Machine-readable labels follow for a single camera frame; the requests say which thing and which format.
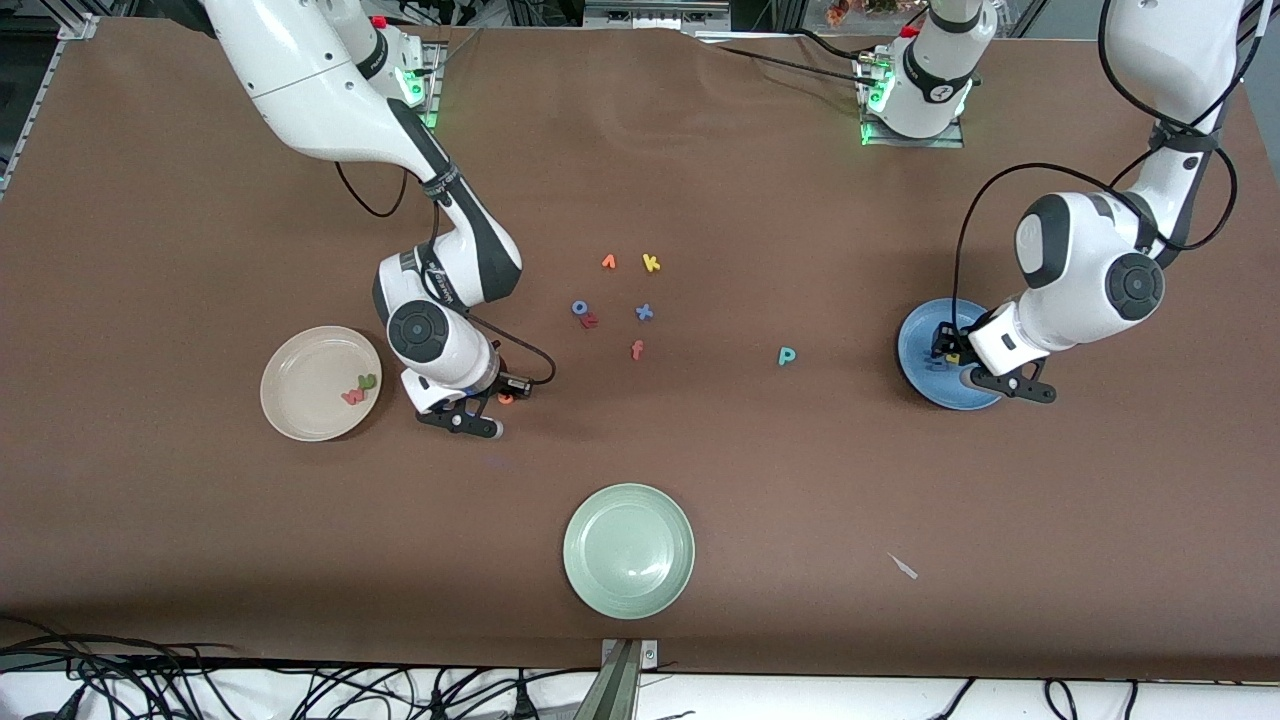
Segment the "green plate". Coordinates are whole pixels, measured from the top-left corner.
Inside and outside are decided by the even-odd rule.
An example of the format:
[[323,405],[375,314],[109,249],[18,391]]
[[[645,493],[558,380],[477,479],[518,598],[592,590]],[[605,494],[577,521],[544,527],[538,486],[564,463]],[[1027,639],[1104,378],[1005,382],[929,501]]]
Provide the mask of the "green plate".
[[573,511],[562,560],[588,607],[634,621],[666,611],[684,593],[696,542],[687,515],[667,493],[622,483],[596,491]]

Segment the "brown table cover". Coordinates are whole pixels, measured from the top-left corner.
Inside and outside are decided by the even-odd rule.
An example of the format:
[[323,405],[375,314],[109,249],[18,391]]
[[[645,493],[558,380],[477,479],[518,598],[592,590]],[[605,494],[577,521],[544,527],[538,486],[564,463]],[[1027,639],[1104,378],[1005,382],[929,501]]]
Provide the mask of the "brown table cover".
[[[950,413],[895,341],[974,192],[1023,161],[1108,179],[1149,132],[1089,44],[996,42],[980,73],[963,149],[861,146],[835,79],[672,31],[484,31],[436,133],[524,255],[477,314],[557,378],[492,405],[499,439],[392,380],[303,443],[261,411],[269,357],[315,325],[381,343],[378,264],[431,205],[370,217],[214,40],[104,20],[0,201],[0,612],[270,659],[586,666],[628,635],[680,671],[1280,679],[1280,187],[1248,100],[1235,211],[1158,311],[1051,357],[1051,405]],[[634,621],[562,560],[622,483],[696,542]]]

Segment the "blue plate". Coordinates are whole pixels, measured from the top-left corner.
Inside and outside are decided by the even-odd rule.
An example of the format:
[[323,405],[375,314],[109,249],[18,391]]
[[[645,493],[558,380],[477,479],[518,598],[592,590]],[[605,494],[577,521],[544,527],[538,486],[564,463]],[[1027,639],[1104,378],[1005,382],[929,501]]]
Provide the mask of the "blue plate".
[[927,368],[941,322],[966,327],[983,313],[986,309],[980,305],[960,300],[957,313],[952,314],[952,300],[943,297],[922,304],[902,320],[896,341],[899,368],[908,383],[933,405],[954,411],[977,411],[998,402],[997,395],[965,387],[961,382],[963,372],[974,363],[951,365],[948,372],[929,372]]

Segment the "grey metal box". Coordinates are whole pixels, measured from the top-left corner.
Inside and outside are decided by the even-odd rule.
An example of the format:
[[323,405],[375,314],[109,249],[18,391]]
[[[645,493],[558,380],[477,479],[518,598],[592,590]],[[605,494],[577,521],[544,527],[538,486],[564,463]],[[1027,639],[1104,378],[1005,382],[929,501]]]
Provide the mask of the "grey metal box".
[[584,0],[582,27],[730,32],[732,14],[728,0]]

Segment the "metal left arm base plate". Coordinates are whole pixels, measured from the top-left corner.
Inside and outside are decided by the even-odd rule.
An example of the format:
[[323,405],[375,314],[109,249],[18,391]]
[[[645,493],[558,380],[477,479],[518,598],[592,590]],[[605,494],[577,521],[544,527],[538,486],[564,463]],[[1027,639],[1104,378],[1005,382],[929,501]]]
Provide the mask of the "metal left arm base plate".
[[896,58],[883,53],[863,53],[852,61],[855,77],[868,83],[858,90],[861,142],[900,147],[960,149],[963,129],[959,117],[972,82],[959,92],[948,85],[938,87],[947,99],[933,102],[906,76],[899,73]]

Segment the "beige plate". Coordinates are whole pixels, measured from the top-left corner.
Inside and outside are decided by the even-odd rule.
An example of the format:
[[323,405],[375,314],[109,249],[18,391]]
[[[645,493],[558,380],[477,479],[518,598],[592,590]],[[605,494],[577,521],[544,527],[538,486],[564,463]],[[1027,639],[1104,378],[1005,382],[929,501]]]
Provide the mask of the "beige plate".
[[[357,377],[376,373],[378,387],[349,406],[342,393],[358,387]],[[357,331],[320,325],[284,342],[269,360],[260,382],[264,416],[283,436],[300,442],[337,439],[357,428],[372,411],[381,388],[381,359]]]

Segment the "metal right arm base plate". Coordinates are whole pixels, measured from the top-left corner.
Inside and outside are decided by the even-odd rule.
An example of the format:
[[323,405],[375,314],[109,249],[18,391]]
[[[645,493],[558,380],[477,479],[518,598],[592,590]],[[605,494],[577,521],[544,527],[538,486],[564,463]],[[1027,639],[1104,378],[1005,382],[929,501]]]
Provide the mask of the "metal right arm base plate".
[[403,50],[396,63],[399,99],[429,129],[436,128],[447,59],[445,44],[425,42]]

